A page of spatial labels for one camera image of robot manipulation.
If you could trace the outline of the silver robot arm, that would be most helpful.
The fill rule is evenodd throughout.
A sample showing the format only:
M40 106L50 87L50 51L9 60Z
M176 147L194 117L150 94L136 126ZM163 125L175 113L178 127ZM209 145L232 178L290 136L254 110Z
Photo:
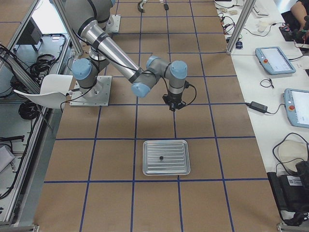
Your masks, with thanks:
M105 32L114 5L113 0L68 0L65 12L73 31L127 78L137 97L145 97L160 79L168 80L168 92L162 97L165 104L171 111L186 107L182 94L189 87L186 81L187 64L181 60L168 62L151 56L146 63L146 70L136 65Z

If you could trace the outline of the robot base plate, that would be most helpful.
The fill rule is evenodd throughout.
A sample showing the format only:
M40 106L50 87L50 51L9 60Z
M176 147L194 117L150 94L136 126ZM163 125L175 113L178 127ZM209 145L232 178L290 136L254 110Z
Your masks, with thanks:
M75 81L74 91L72 94L71 107L107 107L109 105L110 91L112 86L112 76L98 76L97 83L87 92L86 89L80 88L78 81Z
M106 24L106 32L107 33L119 33L120 21L121 21L120 15L118 14L110 15L110 18Z

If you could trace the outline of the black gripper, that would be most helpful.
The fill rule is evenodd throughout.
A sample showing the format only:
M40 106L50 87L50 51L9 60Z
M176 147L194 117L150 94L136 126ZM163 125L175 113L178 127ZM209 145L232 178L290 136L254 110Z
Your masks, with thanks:
M175 112L175 109L182 109L186 106L186 103L182 100L182 94L173 94L168 93L163 95L163 100L166 105L169 106L169 109L172 112Z

